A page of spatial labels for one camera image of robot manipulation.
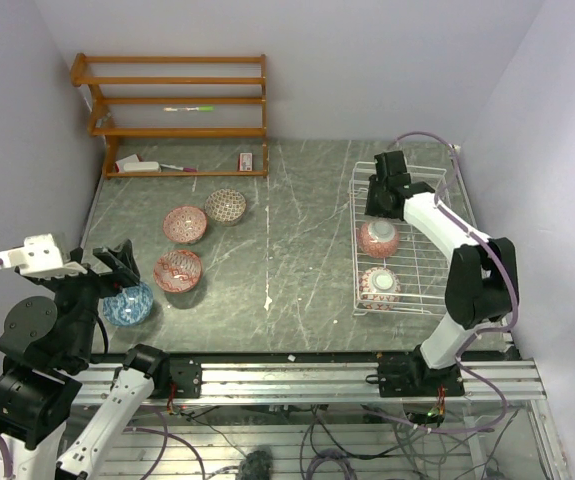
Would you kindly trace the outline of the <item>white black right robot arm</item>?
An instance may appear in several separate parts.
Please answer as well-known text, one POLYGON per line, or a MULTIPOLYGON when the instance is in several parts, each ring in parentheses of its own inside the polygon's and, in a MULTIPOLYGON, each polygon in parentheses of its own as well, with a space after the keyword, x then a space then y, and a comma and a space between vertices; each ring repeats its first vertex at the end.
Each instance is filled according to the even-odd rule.
POLYGON ((441 369, 460 360, 480 335, 506 332, 501 321, 517 319, 516 251, 507 238, 491 238, 466 223, 425 182, 414 182, 401 151, 374 157, 365 214, 403 221, 424 234, 448 261, 446 313, 419 347, 423 359, 407 373, 417 394, 432 394, 443 383, 441 369))

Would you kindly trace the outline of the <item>white bowl red diamond outside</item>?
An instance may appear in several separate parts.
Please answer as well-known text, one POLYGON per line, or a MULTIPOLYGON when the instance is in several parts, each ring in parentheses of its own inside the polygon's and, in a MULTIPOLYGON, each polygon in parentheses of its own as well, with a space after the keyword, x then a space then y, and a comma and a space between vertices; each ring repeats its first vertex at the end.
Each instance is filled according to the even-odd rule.
POLYGON ((398 277, 387 268, 373 267, 360 277, 358 302, 365 309, 392 311, 400 293, 401 284, 398 277))

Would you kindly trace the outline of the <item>black leaf pattern bowl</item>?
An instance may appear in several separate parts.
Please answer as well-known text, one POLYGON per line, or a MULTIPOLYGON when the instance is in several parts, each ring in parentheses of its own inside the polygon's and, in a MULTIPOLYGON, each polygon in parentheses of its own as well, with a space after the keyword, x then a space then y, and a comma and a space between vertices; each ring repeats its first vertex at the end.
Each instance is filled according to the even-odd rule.
POLYGON ((358 231, 360 250, 376 259, 393 256, 398 250, 399 241, 398 228, 388 220, 367 221, 358 231))

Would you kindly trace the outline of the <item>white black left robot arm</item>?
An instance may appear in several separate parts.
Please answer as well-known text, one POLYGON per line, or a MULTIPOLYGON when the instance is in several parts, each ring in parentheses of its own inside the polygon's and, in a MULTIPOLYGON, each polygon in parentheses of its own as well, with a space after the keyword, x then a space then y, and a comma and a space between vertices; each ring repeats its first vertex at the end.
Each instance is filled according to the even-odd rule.
POLYGON ((149 397, 170 387, 170 357, 143 344, 131 348, 113 385, 82 433, 58 451, 82 384, 77 375, 91 364, 98 304, 128 287, 140 273, 133 244, 100 247, 94 256, 106 271, 83 263, 80 248, 65 251, 53 234, 28 237, 0 251, 0 269, 11 269, 48 289, 7 314, 0 336, 0 463, 3 479, 95 479, 128 421, 149 397))

